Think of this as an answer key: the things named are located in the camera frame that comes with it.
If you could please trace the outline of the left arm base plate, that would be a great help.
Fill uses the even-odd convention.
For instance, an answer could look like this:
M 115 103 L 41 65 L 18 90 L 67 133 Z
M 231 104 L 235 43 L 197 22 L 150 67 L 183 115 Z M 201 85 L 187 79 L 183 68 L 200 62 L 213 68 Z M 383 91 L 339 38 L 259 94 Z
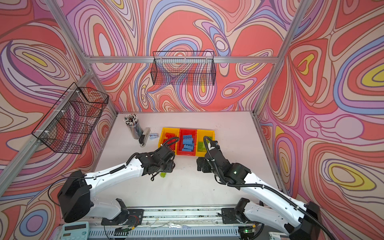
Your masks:
M 122 211 L 112 220 L 106 218 L 102 219 L 102 226 L 131 226 L 137 227 L 142 224 L 144 216 L 144 209 L 128 209 L 127 211 Z

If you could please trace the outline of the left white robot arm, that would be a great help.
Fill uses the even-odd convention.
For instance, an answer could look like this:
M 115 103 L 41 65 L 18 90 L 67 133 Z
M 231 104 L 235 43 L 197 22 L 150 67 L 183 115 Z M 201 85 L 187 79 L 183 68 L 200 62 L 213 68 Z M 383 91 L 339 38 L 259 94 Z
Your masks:
M 130 214 L 121 199 L 104 202 L 100 193 L 129 179 L 151 176 L 151 181 L 160 173 L 171 173 L 176 164 L 172 146 L 180 139 L 172 137 L 149 153 L 134 153 L 120 165 L 84 174 L 75 171 L 67 177 L 57 198 L 65 223 L 73 223 L 84 217 L 102 218 L 102 225 L 125 225 Z

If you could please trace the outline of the red studded brick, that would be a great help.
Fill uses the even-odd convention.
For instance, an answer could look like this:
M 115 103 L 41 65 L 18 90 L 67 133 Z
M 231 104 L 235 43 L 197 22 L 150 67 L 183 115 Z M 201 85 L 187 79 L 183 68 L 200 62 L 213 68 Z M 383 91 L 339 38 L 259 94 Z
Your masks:
M 166 135 L 165 135 L 166 139 L 170 139 L 170 138 L 173 138 L 173 137 L 175 137 L 175 134 L 173 134 L 173 133 L 166 133 Z

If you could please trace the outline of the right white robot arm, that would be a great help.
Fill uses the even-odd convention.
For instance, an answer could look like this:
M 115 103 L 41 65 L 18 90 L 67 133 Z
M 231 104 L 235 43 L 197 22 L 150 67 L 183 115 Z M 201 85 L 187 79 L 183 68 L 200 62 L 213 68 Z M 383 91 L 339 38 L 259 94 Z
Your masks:
M 211 167 L 216 181 L 256 197 L 263 205 L 249 199 L 239 200 L 236 211 L 240 223 L 259 222 L 285 233 L 291 240 L 317 240 L 320 232 L 329 239 L 335 236 L 322 223 L 320 207 L 303 203 L 273 188 L 249 168 L 240 163 L 230 163 L 216 141 L 205 136 L 203 142 L 207 153 L 205 161 Z

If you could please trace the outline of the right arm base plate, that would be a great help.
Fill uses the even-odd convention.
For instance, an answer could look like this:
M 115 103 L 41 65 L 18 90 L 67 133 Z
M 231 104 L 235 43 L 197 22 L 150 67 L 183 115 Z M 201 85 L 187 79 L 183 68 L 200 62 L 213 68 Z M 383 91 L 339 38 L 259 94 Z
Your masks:
M 236 217 L 236 211 L 234 208 L 221 208 L 218 212 L 218 216 L 222 218 L 223 224 L 240 224 L 240 225 L 259 225 L 259 222 L 245 221 L 243 222 L 240 218 Z

